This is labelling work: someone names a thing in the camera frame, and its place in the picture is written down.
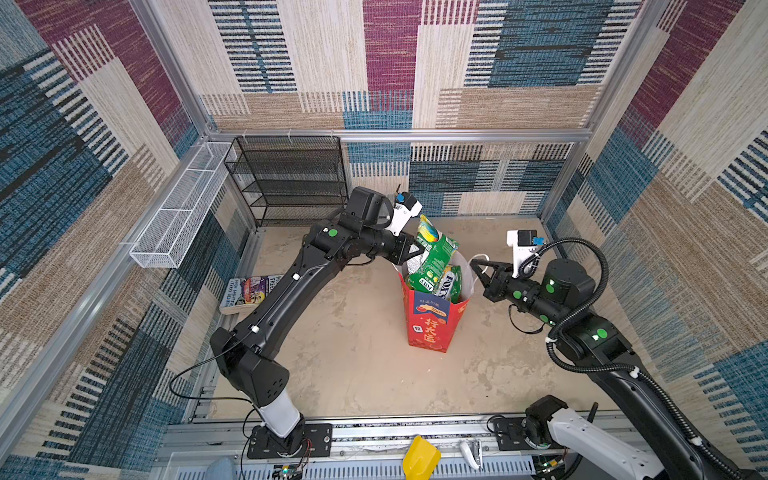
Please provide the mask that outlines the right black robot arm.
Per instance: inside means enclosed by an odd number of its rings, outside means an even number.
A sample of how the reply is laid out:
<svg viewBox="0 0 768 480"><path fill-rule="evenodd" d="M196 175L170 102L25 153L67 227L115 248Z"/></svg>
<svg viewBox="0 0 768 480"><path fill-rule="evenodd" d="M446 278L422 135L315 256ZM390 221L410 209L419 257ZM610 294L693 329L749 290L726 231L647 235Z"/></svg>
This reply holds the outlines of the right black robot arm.
<svg viewBox="0 0 768 480"><path fill-rule="evenodd" d="M528 266L473 260L472 269L493 302L506 300L548 327L545 348L560 368L584 374L620 408L646 441L643 454L586 422L552 395L526 411L529 441L566 447L616 479L756 479L721 453L687 419L635 354L631 344L593 304L607 286L608 267L594 280L577 262L556 259L541 281Z"/></svg>

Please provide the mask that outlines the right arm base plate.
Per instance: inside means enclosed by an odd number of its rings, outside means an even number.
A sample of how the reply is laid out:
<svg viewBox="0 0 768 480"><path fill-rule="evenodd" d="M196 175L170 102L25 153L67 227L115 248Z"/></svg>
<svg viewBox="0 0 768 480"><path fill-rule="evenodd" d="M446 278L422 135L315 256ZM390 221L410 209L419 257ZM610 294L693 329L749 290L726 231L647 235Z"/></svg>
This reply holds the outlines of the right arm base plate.
<svg viewBox="0 0 768 480"><path fill-rule="evenodd" d="M489 418L486 427L495 437L497 447L502 452L535 449L527 440L524 417L494 415Z"/></svg>

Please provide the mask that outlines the red paper gift bag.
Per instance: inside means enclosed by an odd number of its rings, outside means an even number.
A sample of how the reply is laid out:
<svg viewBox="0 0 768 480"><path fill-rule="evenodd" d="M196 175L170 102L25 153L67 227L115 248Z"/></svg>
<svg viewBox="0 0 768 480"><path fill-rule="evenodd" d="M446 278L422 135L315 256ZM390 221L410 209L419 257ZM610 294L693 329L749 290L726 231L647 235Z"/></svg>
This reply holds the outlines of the red paper gift bag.
<svg viewBox="0 0 768 480"><path fill-rule="evenodd" d="M469 260L457 251L451 263L461 267L461 292L458 303L410 289L406 285L405 266L395 266L403 293L408 344L425 350L445 353L477 286L477 275Z"/></svg>

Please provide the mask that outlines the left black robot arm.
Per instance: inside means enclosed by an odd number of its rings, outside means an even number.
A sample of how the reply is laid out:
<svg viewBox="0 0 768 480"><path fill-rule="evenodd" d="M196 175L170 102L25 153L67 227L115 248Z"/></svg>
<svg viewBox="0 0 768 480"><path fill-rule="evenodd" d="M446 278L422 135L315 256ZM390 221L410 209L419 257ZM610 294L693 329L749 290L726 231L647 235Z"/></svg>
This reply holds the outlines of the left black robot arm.
<svg viewBox="0 0 768 480"><path fill-rule="evenodd" d="M361 255L402 265L424 251L405 232L395 235L371 226L356 232L334 221L314 225L265 300L232 329L213 333L210 344L220 373L247 396L272 435L291 439L301 429L303 416L286 391L289 371L276 356L313 299Z"/></svg>

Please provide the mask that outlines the green white Fox's candy bag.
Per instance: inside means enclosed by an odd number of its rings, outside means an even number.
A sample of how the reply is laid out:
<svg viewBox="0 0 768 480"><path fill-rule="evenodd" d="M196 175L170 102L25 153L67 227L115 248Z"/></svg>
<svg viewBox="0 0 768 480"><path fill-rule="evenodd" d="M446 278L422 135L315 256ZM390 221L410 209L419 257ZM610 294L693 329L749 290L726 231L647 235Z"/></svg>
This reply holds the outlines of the green white Fox's candy bag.
<svg viewBox="0 0 768 480"><path fill-rule="evenodd" d="M432 294L457 304L461 297L462 269L459 265L447 265L435 284Z"/></svg>

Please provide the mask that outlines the green snack bag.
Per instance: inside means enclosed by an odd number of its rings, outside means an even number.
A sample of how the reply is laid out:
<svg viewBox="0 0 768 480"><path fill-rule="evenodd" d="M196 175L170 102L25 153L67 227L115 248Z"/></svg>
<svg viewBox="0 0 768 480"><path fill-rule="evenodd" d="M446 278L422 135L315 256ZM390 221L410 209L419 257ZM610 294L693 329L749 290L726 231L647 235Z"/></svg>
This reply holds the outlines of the green snack bag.
<svg viewBox="0 0 768 480"><path fill-rule="evenodd" d="M406 261L408 287L414 291L435 294L459 244L438 230L425 216L420 222L415 243L410 248L412 257Z"/></svg>

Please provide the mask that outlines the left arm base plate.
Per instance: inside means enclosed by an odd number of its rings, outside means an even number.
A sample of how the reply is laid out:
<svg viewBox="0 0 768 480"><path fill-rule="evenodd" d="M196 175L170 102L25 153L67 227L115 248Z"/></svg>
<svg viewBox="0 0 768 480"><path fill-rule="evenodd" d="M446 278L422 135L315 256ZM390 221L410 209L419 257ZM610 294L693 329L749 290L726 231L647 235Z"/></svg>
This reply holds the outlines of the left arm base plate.
<svg viewBox="0 0 768 480"><path fill-rule="evenodd" d="M306 455L310 458L329 457L332 439L331 423L300 422L285 438L266 426L255 427L248 441L246 457L249 460L299 459Z"/></svg>

